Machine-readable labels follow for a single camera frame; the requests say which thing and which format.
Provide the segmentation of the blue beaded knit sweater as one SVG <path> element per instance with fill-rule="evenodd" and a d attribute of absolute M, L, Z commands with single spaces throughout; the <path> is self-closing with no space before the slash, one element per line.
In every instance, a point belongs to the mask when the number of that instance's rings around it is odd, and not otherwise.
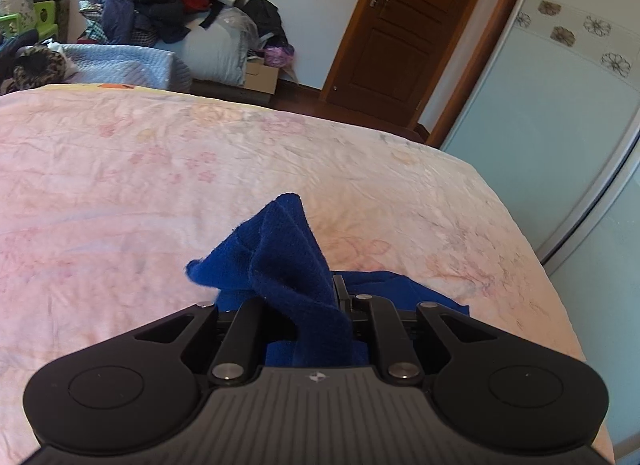
<path fill-rule="evenodd" d="M 268 367 L 361 367 L 367 345 L 352 339 L 352 323 L 338 308 L 333 276 L 294 193 L 282 194 L 236 227 L 206 258 L 190 261 L 186 275 L 218 289 L 218 308 L 239 309 L 262 297 L 290 318 L 296 341 L 267 349 Z"/>

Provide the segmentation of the dark clothes pile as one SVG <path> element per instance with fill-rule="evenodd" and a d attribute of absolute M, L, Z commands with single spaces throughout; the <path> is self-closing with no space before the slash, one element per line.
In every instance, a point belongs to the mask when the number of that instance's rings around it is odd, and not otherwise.
<path fill-rule="evenodd" d="M 186 22 L 205 14 L 203 29 L 242 0 L 208 0 L 204 11 L 187 12 L 182 0 L 82 0 L 78 10 L 86 28 L 78 40 L 85 44 L 153 47 L 161 40 L 180 42 L 190 30 Z"/>

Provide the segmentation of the cardboard box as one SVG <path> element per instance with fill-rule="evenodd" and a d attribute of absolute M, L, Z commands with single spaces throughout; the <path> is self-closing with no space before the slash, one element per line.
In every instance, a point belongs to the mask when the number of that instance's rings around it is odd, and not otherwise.
<path fill-rule="evenodd" d="M 262 60 L 247 61 L 243 88 L 251 92 L 273 95 L 276 92 L 280 70 L 267 66 Z"/>

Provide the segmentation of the purple plastic bag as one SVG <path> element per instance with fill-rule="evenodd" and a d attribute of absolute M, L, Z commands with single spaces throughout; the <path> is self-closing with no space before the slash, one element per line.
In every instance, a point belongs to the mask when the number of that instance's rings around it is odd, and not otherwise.
<path fill-rule="evenodd" d="M 295 58 L 295 48 L 290 45 L 267 46 L 264 49 L 264 61 L 270 68 L 286 69 L 292 66 Z"/>

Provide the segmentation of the pale blue sliding wardrobe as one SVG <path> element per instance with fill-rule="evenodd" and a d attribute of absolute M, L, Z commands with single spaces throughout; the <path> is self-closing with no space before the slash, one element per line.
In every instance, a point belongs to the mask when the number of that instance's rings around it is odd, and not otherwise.
<path fill-rule="evenodd" d="M 520 227 L 639 459 L 639 0 L 520 0 L 442 146 Z"/>

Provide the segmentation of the pink floral bed sheet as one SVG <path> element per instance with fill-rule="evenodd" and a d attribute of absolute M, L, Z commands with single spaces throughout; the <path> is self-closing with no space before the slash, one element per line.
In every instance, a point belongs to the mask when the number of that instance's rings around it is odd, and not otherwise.
<path fill-rule="evenodd" d="M 48 362 L 213 299 L 188 280 L 283 193 L 334 270 L 396 272 L 573 357 L 533 248 L 474 168 L 375 130 L 152 89 L 55 85 L 1 99 L 1 459 L 36 449 L 22 408 Z"/>

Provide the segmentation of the light grey bundled bedding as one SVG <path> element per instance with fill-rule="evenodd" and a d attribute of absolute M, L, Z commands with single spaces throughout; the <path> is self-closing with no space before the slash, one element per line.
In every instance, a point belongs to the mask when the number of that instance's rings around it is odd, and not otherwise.
<path fill-rule="evenodd" d="M 177 43 L 159 40 L 155 48 L 173 52 L 190 70 L 194 80 L 242 87 L 248 53 L 246 34 L 216 19 L 207 29 L 200 23 L 205 14 L 194 14 L 186 22 L 190 30 Z"/>

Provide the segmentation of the brown wooden door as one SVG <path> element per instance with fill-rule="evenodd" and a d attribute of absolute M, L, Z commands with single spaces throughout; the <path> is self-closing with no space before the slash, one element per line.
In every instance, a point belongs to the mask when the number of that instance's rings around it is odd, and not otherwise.
<path fill-rule="evenodd" d="M 320 98 L 416 126 L 478 0 L 358 0 Z"/>

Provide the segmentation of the light blue knitted blanket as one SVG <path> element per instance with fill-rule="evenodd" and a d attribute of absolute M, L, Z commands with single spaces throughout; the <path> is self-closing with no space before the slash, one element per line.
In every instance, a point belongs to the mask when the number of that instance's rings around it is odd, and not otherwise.
<path fill-rule="evenodd" d="M 129 45 L 62 46 L 76 72 L 70 84 L 115 84 L 141 86 L 170 92 L 188 92 L 192 85 L 189 68 L 171 51 Z"/>

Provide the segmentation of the leopard print garment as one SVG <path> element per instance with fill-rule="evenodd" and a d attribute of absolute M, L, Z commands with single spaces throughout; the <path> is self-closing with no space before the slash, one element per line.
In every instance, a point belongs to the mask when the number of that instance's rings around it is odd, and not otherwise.
<path fill-rule="evenodd" d="M 64 81 L 66 60 L 47 46 L 32 46 L 14 62 L 13 83 L 17 90 L 35 89 Z"/>

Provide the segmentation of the black bag by wall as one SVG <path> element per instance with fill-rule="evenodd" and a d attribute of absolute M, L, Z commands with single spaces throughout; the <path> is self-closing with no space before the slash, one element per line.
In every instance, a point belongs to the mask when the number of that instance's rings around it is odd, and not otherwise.
<path fill-rule="evenodd" d="M 256 25 L 258 40 L 254 51 L 266 48 L 291 48 L 279 9 L 270 0 L 248 0 L 242 10 Z"/>

